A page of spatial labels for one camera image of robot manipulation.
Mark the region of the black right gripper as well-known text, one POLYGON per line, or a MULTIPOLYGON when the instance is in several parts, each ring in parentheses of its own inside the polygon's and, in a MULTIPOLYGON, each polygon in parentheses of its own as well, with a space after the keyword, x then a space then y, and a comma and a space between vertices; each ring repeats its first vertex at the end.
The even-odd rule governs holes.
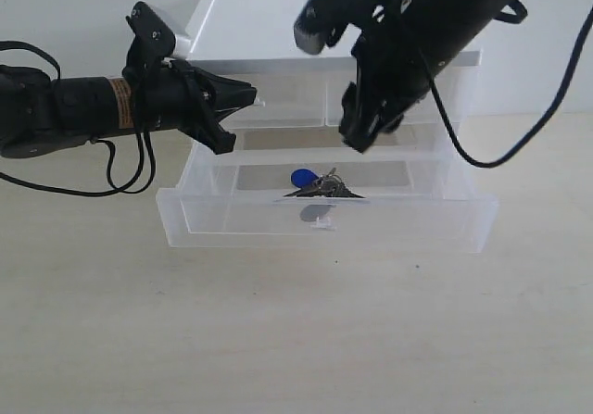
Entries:
POLYGON ((384 13, 377 31, 363 33, 351 54, 355 81, 342 97, 339 132, 345 145, 365 153, 391 134, 430 91, 448 63, 448 21, 432 14, 384 13))

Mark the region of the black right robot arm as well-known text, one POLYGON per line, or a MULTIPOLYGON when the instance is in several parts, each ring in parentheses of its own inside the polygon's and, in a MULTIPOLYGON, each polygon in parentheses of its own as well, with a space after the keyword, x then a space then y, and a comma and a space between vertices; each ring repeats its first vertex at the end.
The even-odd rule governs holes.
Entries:
POLYGON ((435 87, 435 77, 491 21, 520 22, 517 0, 345 0, 340 23, 360 29, 357 78, 342 98, 339 131, 360 153, 435 87))

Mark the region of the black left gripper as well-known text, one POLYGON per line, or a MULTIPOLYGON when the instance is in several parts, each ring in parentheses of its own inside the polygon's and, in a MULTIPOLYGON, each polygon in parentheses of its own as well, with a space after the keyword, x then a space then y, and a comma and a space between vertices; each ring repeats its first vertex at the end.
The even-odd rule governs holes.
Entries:
POLYGON ((258 94, 249 82, 217 76, 181 60, 126 66, 122 74, 132 90, 137 130, 178 130, 214 154, 233 152, 236 142, 219 122, 251 107, 258 94))

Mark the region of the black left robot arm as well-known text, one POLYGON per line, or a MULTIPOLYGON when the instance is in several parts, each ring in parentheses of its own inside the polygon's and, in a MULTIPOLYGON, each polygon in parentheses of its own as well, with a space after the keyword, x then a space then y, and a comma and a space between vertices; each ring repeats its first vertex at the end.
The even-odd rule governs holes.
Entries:
POLYGON ((257 89, 174 61, 132 88, 123 78, 52 80, 27 67, 1 68, 1 155, 39 157, 102 138, 177 130, 216 154, 235 137, 221 122, 254 104, 257 89))

